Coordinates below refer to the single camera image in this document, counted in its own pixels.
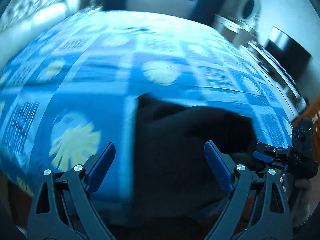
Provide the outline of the person's right hand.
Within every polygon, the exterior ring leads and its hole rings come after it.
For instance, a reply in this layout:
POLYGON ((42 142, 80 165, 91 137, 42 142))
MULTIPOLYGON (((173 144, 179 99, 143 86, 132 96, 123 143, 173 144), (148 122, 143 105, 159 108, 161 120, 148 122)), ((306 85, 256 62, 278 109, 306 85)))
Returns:
POLYGON ((279 178, 279 181, 280 181, 280 183, 281 183, 281 185, 282 185, 282 188, 283 188, 283 190, 284 190, 284 192, 286 193, 287 192, 287 188, 285 187, 285 177, 284 176, 281 176, 280 178, 279 178))

